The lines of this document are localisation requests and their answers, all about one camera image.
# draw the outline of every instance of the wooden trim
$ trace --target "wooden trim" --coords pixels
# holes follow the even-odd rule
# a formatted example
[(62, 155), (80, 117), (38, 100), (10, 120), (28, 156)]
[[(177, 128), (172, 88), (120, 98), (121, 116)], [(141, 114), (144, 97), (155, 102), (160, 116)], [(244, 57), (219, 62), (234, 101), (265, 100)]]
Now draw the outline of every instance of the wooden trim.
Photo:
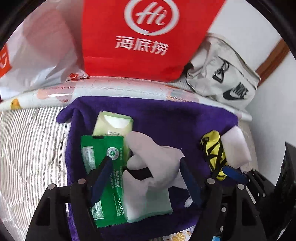
[(261, 81), (259, 82), (258, 86), (263, 84), (263, 82), (277, 69), (289, 51), (290, 49), (288, 45), (283, 39), (281, 39), (270, 53), (268, 58), (256, 70), (256, 72), (261, 77)]

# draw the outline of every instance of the light green tissue pack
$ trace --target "light green tissue pack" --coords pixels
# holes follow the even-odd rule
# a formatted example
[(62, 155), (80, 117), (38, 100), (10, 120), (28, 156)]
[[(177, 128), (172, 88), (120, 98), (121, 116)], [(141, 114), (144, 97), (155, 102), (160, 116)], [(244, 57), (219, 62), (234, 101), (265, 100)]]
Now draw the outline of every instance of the light green tissue pack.
[[(102, 111), (94, 127), (93, 136), (126, 136), (133, 128), (133, 119), (127, 115), (120, 115)], [(123, 141), (123, 159), (127, 163), (130, 158), (130, 149)]]
[(127, 223), (123, 210), (122, 173), (123, 160), (122, 136), (82, 136), (81, 153), (87, 174), (97, 168), (105, 156), (113, 160), (113, 173), (107, 182), (101, 199), (91, 212), (98, 228)]

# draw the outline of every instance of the striped bed sheet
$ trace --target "striped bed sheet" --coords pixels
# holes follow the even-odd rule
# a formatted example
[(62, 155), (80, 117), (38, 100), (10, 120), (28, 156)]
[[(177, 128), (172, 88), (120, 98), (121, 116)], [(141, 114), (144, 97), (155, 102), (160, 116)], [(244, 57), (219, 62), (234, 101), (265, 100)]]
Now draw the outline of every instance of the striped bed sheet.
[(16, 241), (25, 240), (46, 187), (67, 185), (64, 153), (70, 123), (55, 121), (62, 108), (0, 115), (0, 219)]

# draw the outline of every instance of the white foam block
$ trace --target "white foam block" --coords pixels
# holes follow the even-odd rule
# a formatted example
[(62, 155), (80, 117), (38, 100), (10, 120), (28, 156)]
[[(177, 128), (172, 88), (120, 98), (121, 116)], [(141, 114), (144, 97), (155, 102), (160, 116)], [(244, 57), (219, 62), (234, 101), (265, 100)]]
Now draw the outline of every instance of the white foam block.
[(235, 169), (252, 161), (244, 134), (238, 126), (234, 126), (221, 136), (227, 164)]

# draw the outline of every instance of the yellow fabric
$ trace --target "yellow fabric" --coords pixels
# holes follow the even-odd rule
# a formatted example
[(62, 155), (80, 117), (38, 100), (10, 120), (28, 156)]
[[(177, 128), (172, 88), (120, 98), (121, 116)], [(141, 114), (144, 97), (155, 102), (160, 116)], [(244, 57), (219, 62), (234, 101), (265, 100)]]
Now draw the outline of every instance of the yellow fabric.
[[(206, 156), (209, 156), (209, 155), (218, 155), (219, 148), (220, 148), (221, 145), (222, 145), (221, 142), (219, 142), (219, 140), (220, 140), (220, 134), (219, 134), (218, 131), (211, 131), (211, 132), (205, 134), (205, 135), (202, 137), (202, 140), (200, 141), (200, 143), (201, 143), (202, 146), (204, 146), (204, 145), (206, 144), (205, 149), (203, 150)], [(214, 146), (216, 143), (218, 143), (218, 144), (217, 144), (217, 145), (214, 147), (214, 149), (209, 153), (209, 152), (208, 152), (209, 149), (210, 149), (212, 146)], [(224, 150), (223, 150), (223, 152), (222, 152), (222, 156), (221, 156), (221, 157), (222, 157), (222, 160), (220, 161), (220, 163), (226, 159), (226, 156), (225, 156), (225, 152), (224, 152)], [(210, 169), (211, 169), (212, 172), (215, 170), (216, 161), (217, 161), (217, 157), (216, 157), (216, 156), (210, 159), (210, 163), (211, 163), (211, 165), (213, 166), (213, 168), (211, 167), (211, 165), (209, 165), (209, 166), (210, 166)], [(224, 180), (225, 178), (226, 178), (226, 175), (225, 175), (222, 171), (220, 171), (219, 174), (218, 174), (218, 176), (217, 176), (217, 179), (218, 179), (219, 181), (222, 181), (222, 180)]]

